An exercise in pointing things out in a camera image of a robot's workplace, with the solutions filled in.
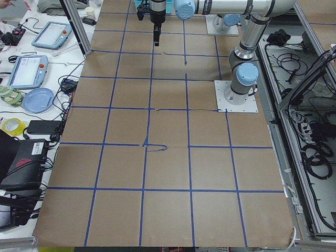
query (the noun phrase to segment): white label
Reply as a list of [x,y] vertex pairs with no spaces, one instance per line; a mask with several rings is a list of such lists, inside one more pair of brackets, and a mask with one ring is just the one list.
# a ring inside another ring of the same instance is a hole
[[43,150],[43,143],[34,143],[32,155],[41,155]]

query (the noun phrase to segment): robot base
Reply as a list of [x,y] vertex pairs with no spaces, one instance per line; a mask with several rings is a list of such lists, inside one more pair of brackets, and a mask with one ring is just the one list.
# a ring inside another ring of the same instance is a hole
[[206,28],[208,31],[208,35],[223,35],[223,36],[239,36],[238,28],[236,25],[231,26],[228,30],[220,30],[217,31],[213,25],[217,15],[206,15]]
[[231,81],[215,80],[217,108],[219,112],[258,113],[257,102],[254,96],[249,96],[242,105],[233,105],[224,97],[224,91],[229,88]]

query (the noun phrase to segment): person's hand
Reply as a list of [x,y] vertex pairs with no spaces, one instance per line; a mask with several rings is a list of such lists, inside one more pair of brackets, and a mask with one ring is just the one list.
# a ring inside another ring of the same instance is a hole
[[16,1],[16,0],[0,0],[0,9],[7,8],[11,5],[15,6],[11,1]]

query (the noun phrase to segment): light blue cap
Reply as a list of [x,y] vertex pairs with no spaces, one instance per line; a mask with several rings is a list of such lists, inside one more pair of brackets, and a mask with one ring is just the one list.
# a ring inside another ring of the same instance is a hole
[[180,19],[187,20],[194,16],[196,7],[193,0],[174,0],[174,9]]
[[252,86],[257,81],[258,76],[259,70],[252,63],[243,63],[237,69],[237,80],[243,86]]
[[234,26],[239,23],[240,15],[239,14],[226,14],[224,16],[224,24],[226,26]]

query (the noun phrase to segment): yellow tape roll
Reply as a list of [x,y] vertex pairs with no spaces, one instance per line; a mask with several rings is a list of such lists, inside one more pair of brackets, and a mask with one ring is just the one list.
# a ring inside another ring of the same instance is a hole
[[22,134],[25,124],[17,118],[7,119],[2,125],[2,130],[10,135],[20,135]]

